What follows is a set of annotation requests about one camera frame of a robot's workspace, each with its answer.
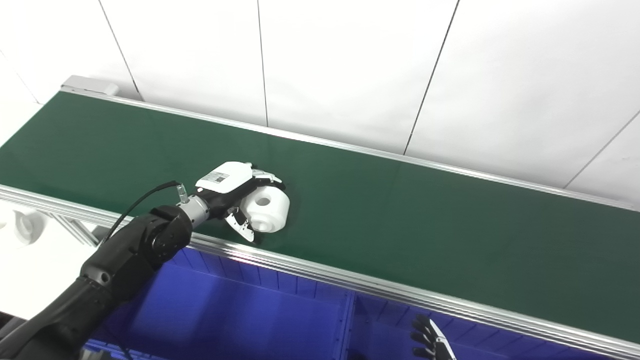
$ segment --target panel seam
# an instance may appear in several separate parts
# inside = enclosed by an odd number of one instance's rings
[[[260,63],[262,64],[262,91],[264,94],[264,120],[269,127],[269,112],[267,111],[267,82],[264,76],[264,51],[262,50],[262,23],[260,22],[260,0],[256,0],[258,7],[258,35],[260,37]]]
[[[418,107],[418,114],[416,114],[415,120],[413,121],[413,126],[411,127],[411,133],[409,133],[409,139],[407,139],[406,141],[406,145],[404,147],[404,151],[402,155],[406,155],[406,151],[407,149],[409,149],[409,143],[411,142],[411,137],[413,136],[413,132],[415,131],[415,126],[416,124],[418,124],[418,118],[420,117],[420,111],[422,111],[422,105],[424,104],[424,100],[427,97],[427,92],[429,91],[429,87],[431,86],[431,80],[433,80],[433,75],[436,72],[436,67],[438,67],[438,61],[440,61],[440,55],[442,55],[442,49],[444,49],[444,44],[447,41],[447,36],[449,36],[449,30],[451,29],[451,24],[453,24],[453,18],[456,16],[456,11],[458,10],[459,4],[460,4],[460,0],[457,0],[456,7],[453,9],[453,13],[451,14],[451,20],[449,21],[449,25],[447,26],[447,31],[444,33],[444,38],[442,39],[442,45],[440,45],[440,50],[438,52],[438,56],[436,57],[436,62],[433,64],[433,69],[431,70],[429,81],[427,82],[427,88],[424,90],[422,101],[420,102],[420,106]]]
[[[594,156],[593,156],[589,161],[587,161],[587,163],[586,163],[586,164],[584,164],[584,166],[583,166],[583,167],[582,167],[582,168],[581,168],[581,169],[580,169],[580,170],[579,170],[579,171],[578,171],[578,172],[577,172],[577,173],[576,173],[576,174],[575,174],[575,175],[574,175],[574,176],[569,180],[569,182],[568,182],[566,185],[564,185],[564,186],[563,186],[563,189],[566,189],[567,187],[569,187],[569,185],[571,185],[571,183],[572,183],[574,180],[576,180],[576,178],[578,178],[578,176],[579,176],[583,171],[585,171],[585,169],[587,169],[587,167],[589,167],[589,165],[590,165],[594,160],[596,160],[596,158],[597,158],[597,157],[598,157],[598,156],[599,156],[599,155],[600,155],[600,154],[601,154],[601,153],[602,153],[602,152],[603,152],[603,151],[604,151],[604,150],[605,150],[605,149],[606,149],[606,148],[607,148],[607,147],[608,147],[612,142],[613,142],[613,140],[615,140],[615,139],[618,137],[618,135],[620,135],[620,134],[621,134],[621,133],[622,133],[622,132],[623,132],[623,131],[624,131],[624,130],[629,126],[629,124],[631,124],[631,123],[632,123],[632,122],[633,122],[633,121],[638,117],[638,115],[640,115],[640,110],[638,110],[638,111],[634,114],[634,116],[632,116],[632,117],[631,117],[631,119],[629,119],[629,120],[627,121],[627,123],[626,123],[626,124],[624,124],[624,125],[620,128],[620,130],[618,130],[618,132],[617,132],[617,133],[615,133],[615,134],[613,135],[613,137],[612,137],[611,139],[609,139],[609,141],[608,141],[606,144],[604,144],[604,146],[603,146],[603,147],[601,147],[601,148],[600,148],[600,150],[598,150],[598,152],[596,152],[596,154],[595,154],[595,155],[594,155]]]
[[[2,50],[0,50],[0,56],[2,56],[7,64],[9,64],[9,66],[11,66],[11,63],[9,62],[9,58],[6,57],[6,55],[2,52]],[[42,105],[42,103],[40,101],[38,101],[38,99],[36,98],[35,95],[33,95],[33,92],[31,91],[31,89],[27,86],[27,83],[24,82],[24,80],[22,79],[22,76],[20,76],[20,73],[18,72],[17,69],[15,69],[13,66],[11,66],[11,70],[15,73],[15,75],[18,77],[18,80],[20,80],[20,82],[24,85],[24,88],[27,89],[27,91],[29,92],[29,95],[31,95],[31,97],[33,98],[33,100],[36,102],[36,104],[40,104]]]
[[[109,30],[111,31],[111,36],[113,36],[113,40],[116,42],[116,46],[118,47],[118,51],[120,51],[120,56],[122,57],[122,61],[124,61],[124,66],[127,68],[127,72],[129,73],[129,77],[131,78],[131,82],[133,83],[133,87],[136,89],[138,95],[140,95],[140,99],[142,101],[145,98],[142,96],[142,93],[138,89],[138,84],[136,84],[136,80],[133,78],[133,73],[131,72],[131,68],[129,67],[129,63],[127,63],[127,59],[124,57],[124,53],[122,52],[122,48],[120,47],[120,43],[118,42],[118,38],[116,37],[116,33],[113,31],[113,26],[111,26],[111,21],[109,21],[109,17],[107,16],[107,12],[104,11],[104,6],[102,5],[102,0],[98,0],[98,4],[100,4],[100,9],[102,9],[102,14],[104,15],[104,19],[107,20],[107,25],[109,26]]]

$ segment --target blue crate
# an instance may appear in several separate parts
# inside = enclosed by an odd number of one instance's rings
[[[417,360],[417,313],[458,360],[604,360],[564,345],[267,268],[180,251],[87,347],[136,360]]]
[[[352,305],[352,291],[186,249],[94,338],[170,360],[332,360]]]
[[[605,360],[557,343],[524,336],[453,316],[358,294],[346,339],[347,360],[418,360],[409,338],[415,315],[428,315],[449,340],[458,360]]]

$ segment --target label sticker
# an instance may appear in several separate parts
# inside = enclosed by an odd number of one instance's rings
[[[202,180],[210,181],[212,183],[220,184],[224,179],[228,178],[228,174],[212,171],[205,175]]]

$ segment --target black robotic arm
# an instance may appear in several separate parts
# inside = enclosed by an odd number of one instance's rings
[[[224,186],[202,182],[207,178]],[[203,179],[179,204],[134,218],[100,245],[71,286],[0,341],[0,359],[73,359],[118,305],[130,301],[163,263],[189,245],[195,227],[211,218],[225,219],[253,240],[240,202],[259,186],[283,188],[277,177],[248,163],[225,163]]]

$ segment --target white cylindrical object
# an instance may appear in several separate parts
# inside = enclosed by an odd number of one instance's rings
[[[15,210],[0,211],[0,251],[19,249],[34,241],[33,224]]]
[[[261,186],[244,198],[240,208],[253,230],[274,233],[287,223],[289,198],[274,186]]]

